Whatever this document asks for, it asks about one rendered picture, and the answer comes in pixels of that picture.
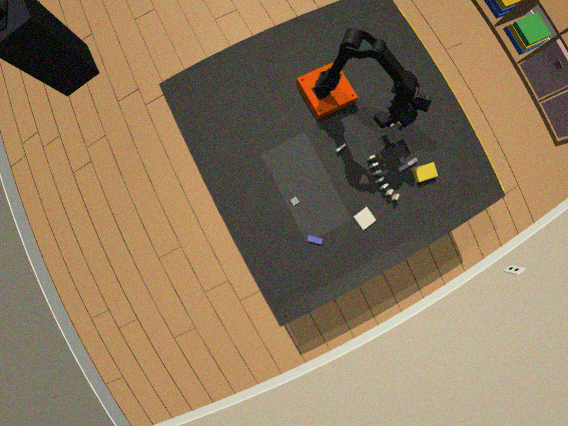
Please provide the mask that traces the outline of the purple rectangular block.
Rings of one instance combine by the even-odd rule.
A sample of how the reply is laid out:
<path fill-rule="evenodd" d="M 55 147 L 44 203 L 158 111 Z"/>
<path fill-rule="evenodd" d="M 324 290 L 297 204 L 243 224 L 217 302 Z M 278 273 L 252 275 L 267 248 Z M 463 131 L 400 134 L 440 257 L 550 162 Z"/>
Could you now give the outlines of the purple rectangular block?
<path fill-rule="evenodd" d="M 314 242 L 314 243 L 322 245 L 323 239 L 308 235 L 307 241 Z"/>

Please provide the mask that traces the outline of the yellow block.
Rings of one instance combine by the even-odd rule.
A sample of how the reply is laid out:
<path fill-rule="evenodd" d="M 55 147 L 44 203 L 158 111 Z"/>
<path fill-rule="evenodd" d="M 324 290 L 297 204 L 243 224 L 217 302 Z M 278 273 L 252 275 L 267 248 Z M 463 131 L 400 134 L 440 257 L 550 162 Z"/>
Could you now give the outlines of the yellow block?
<path fill-rule="evenodd" d="M 416 183 L 438 176 L 434 162 L 413 168 Z"/>

